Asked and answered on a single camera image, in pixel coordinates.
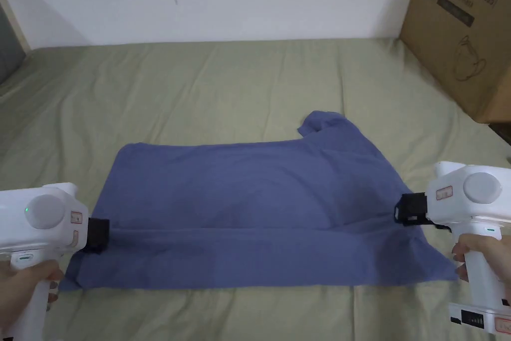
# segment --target blue cloth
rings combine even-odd
[[[456,278],[420,228],[393,222],[409,193],[338,113],[312,112],[300,140],[130,144],[93,216],[101,255],[73,256],[61,289],[404,285]]]

